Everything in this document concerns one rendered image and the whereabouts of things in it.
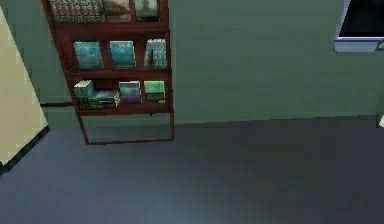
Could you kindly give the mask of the green purple lying book stack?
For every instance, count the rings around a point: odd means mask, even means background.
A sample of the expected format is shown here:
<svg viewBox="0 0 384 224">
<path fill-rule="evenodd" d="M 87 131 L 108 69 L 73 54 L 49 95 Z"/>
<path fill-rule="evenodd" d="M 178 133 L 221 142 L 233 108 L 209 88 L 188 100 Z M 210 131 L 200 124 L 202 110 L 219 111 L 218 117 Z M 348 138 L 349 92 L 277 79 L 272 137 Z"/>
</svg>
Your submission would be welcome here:
<svg viewBox="0 0 384 224">
<path fill-rule="evenodd" d="M 117 90 L 93 91 L 79 104 L 81 109 L 104 109 L 117 107 L 120 94 Z"/>
</svg>

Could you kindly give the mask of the teal white patterned books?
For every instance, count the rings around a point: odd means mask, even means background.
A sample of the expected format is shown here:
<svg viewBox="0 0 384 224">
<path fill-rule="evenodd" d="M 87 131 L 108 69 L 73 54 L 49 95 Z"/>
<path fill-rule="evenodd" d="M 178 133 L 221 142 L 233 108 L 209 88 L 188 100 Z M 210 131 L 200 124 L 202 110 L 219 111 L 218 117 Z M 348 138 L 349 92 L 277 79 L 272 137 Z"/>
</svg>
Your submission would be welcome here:
<svg viewBox="0 0 384 224">
<path fill-rule="evenodd" d="M 146 43 L 144 67 L 166 69 L 168 67 L 166 41 L 164 39 L 149 39 Z"/>
</svg>

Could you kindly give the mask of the white framed window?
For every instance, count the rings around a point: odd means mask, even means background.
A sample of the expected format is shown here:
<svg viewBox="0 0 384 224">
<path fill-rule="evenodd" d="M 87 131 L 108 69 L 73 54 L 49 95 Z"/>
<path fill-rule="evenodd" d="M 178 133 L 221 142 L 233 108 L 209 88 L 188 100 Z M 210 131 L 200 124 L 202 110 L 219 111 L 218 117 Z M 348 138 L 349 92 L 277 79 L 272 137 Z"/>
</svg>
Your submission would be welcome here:
<svg viewBox="0 0 384 224">
<path fill-rule="evenodd" d="M 335 52 L 384 52 L 384 0 L 344 0 Z"/>
</svg>

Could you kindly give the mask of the bright green book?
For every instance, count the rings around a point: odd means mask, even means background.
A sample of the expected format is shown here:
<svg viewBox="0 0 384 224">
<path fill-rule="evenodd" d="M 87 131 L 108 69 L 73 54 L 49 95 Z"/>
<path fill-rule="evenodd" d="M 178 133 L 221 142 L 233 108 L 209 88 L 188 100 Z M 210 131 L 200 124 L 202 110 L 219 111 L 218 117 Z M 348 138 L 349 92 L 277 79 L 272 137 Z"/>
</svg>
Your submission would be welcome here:
<svg viewBox="0 0 384 224">
<path fill-rule="evenodd" d="M 163 81 L 145 81 L 144 88 L 147 102 L 165 102 L 165 84 Z"/>
</svg>

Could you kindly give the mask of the beige brown book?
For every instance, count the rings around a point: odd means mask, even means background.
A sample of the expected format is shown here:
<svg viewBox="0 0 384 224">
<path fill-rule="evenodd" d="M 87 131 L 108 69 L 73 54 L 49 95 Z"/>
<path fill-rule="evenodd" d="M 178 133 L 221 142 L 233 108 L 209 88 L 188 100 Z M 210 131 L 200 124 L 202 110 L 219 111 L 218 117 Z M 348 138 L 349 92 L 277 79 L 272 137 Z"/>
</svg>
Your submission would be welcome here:
<svg viewBox="0 0 384 224">
<path fill-rule="evenodd" d="M 103 7 L 108 22 L 129 22 L 131 20 L 129 0 L 103 0 Z"/>
</svg>

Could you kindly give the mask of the dark red wooden bookcase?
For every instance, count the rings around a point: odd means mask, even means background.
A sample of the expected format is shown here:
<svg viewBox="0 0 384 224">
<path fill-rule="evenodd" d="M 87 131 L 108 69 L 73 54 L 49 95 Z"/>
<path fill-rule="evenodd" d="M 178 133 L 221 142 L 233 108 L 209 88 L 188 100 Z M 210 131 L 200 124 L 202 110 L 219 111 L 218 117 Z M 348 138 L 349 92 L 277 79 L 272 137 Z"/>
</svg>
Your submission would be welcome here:
<svg viewBox="0 0 384 224">
<path fill-rule="evenodd" d="M 101 23 L 57 23 L 48 0 L 40 0 L 48 20 L 49 28 L 60 60 L 61 69 L 71 96 L 84 141 L 88 145 L 97 142 L 89 137 L 83 119 L 87 116 L 138 116 L 168 115 L 169 125 L 159 129 L 159 142 L 174 139 L 174 105 L 172 62 L 170 46 L 170 24 L 168 0 L 158 0 L 157 22 L 138 22 L 136 20 L 135 0 L 129 0 L 131 20 L 129 22 L 108 22 L 105 18 Z M 149 39 L 164 39 L 168 67 L 166 69 L 144 67 L 146 43 Z M 103 60 L 102 69 L 80 69 L 76 57 L 74 42 L 98 42 Z M 134 68 L 115 68 L 112 60 L 111 41 L 132 41 L 134 44 L 136 66 Z M 141 102 L 124 104 L 104 109 L 80 109 L 74 93 L 74 86 L 82 80 L 92 80 L 94 91 L 117 90 L 119 83 L 139 81 Z M 163 81 L 165 84 L 165 102 L 151 103 L 146 101 L 145 81 Z"/>
</svg>

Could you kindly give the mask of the grey patterned book row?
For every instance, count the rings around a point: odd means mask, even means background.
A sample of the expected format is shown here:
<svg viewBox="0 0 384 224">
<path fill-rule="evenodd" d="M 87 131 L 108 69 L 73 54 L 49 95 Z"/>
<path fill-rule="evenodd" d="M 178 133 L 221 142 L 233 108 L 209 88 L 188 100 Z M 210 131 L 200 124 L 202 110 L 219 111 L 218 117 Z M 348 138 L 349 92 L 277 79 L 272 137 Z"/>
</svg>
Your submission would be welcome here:
<svg viewBox="0 0 384 224">
<path fill-rule="evenodd" d="M 57 23 L 105 21 L 102 0 L 48 0 Z"/>
</svg>

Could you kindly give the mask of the teal upright book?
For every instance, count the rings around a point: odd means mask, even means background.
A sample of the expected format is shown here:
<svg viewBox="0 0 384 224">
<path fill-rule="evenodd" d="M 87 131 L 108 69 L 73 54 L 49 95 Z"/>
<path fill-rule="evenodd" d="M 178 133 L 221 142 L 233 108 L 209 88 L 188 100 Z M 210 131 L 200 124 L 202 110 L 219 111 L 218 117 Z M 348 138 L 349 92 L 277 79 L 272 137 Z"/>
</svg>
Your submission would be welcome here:
<svg viewBox="0 0 384 224">
<path fill-rule="evenodd" d="M 110 50 L 115 68 L 134 68 L 136 66 L 132 41 L 111 41 Z"/>
<path fill-rule="evenodd" d="M 103 60 L 98 42 L 74 42 L 80 69 L 102 69 Z"/>
</svg>

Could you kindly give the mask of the purple teal book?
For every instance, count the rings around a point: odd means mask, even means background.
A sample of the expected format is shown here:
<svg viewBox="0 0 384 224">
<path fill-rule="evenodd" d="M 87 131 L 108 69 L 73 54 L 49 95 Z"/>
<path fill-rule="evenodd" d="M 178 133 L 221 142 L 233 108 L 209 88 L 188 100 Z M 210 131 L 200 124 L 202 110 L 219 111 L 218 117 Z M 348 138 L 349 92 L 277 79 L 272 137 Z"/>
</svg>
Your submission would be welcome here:
<svg viewBox="0 0 384 224">
<path fill-rule="evenodd" d="M 141 90 L 139 81 L 120 82 L 120 99 L 124 104 L 141 102 Z"/>
</svg>

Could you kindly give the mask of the dark green grey book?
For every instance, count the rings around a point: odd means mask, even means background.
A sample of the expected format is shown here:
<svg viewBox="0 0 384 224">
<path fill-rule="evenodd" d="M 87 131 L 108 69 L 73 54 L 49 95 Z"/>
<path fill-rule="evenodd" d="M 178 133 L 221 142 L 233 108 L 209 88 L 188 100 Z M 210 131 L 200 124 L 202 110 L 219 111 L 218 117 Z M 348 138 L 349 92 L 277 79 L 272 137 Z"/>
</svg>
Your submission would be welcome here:
<svg viewBox="0 0 384 224">
<path fill-rule="evenodd" d="M 135 0 L 136 20 L 138 22 L 157 22 L 158 0 Z"/>
</svg>

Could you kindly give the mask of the green white upright book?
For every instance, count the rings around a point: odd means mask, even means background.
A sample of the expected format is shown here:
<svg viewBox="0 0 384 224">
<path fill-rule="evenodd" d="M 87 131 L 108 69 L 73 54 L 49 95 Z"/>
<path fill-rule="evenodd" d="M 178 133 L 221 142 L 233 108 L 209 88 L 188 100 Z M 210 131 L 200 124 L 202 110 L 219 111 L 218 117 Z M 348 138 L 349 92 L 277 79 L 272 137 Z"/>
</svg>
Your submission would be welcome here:
<svg viewBox="0 0 384 224">
<path fill-rule="evenodd" d="M 85 109 L 89 106 L 89 98 L 94 93 L 93 81 L 82 80 L 74 86 L 74 93 L 77 104 L 80 109 Z"/>
</svg>

